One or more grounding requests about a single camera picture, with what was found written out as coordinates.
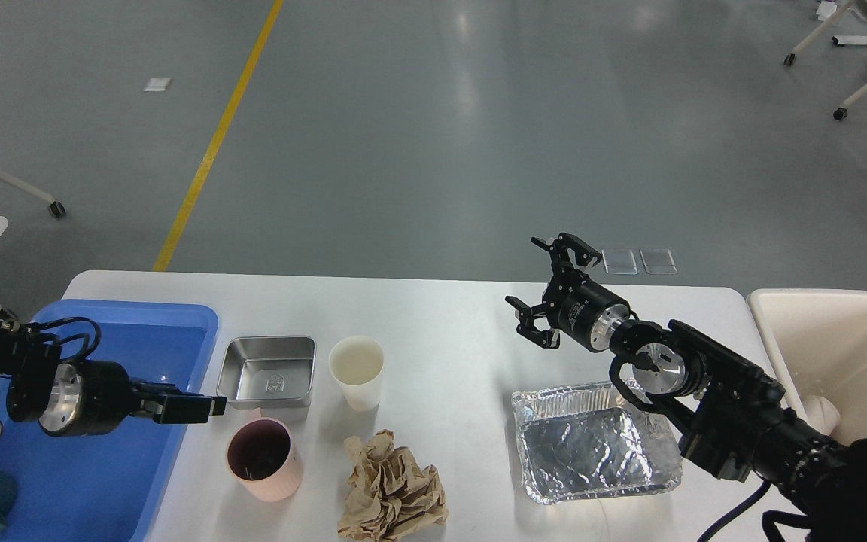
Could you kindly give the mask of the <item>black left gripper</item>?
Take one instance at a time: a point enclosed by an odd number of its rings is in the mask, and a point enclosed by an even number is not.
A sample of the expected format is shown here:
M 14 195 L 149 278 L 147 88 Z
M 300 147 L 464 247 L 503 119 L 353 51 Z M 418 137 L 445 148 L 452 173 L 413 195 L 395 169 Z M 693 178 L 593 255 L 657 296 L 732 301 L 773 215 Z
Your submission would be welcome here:
M 141 398 L 137 410 L 133 392 Z M 222 416 L 226 408 L 226 397 L 182 391 L 171 383 L 131 381 L 114 361 L 82 361 L 59 364 L 38 425 L 57 438 L 103 435 L 131 413 L 160 425 L 190 425 Z

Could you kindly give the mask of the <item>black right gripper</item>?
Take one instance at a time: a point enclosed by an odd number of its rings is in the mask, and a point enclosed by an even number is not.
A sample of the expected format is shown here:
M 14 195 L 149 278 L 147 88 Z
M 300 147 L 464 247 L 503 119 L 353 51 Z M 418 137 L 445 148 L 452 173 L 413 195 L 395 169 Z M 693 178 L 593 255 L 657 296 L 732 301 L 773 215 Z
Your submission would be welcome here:
M 609 349 L 613 334 L 631 318 L 629 302 L 602 285 L 584 285 L 589 269 L 603 260 L 601 251 L 570 233 L 531 243 L 550 256 L 552 278 L 540 305 L 528 306 L 515 296 L 506 302 L 515 309 L 516 332 L 541 348 L 560 346 L 560 330 L 589 351 Z M 551 328 L 537 328 L 537 319 L 552 317 Z

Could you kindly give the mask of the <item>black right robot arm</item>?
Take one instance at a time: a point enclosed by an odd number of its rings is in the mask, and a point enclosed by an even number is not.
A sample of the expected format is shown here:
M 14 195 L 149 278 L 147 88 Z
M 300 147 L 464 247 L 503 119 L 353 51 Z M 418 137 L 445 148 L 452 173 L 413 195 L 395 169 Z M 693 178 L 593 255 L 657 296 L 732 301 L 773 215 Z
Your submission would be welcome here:
M 720 480 L 761 478 L 702 541 L 771 487 L 797 511 L 764 512 L 767 540 L 781 541 L 784 526 L 804 529 L 808 541 L 867 541 L 867 438 L 843 445 L 812 428 L 783 407 L 780 382 L 688 324 L 637 317 L 629 302 L 589 277 L 603 257 L 581 238 L 560 233 L 532 243 L 549 254 L 552 278 L 539 305 L 506 297 L 517 333 L 541 348 L 558 348 L 565 333 L 591 352 L 611 352 L 613 387 L 635 408 L 672 423 L 684 459 Z

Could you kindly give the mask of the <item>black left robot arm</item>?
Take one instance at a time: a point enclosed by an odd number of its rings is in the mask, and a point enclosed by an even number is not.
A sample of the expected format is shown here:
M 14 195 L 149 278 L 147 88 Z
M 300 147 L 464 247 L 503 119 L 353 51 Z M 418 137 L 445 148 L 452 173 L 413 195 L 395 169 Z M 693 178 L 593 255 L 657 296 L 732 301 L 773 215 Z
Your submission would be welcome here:
M 0 403 L 13 422 L 37 422 L 56 438 L 103 435 L 127 416 L 160 425 L 204 423 L 226 412 L 225 397 L 133 378 L 96 361 L 99 324 L 65 317 L 21 324 L 0 313 Z M 0 421 L 0 439 L 4 425 Z

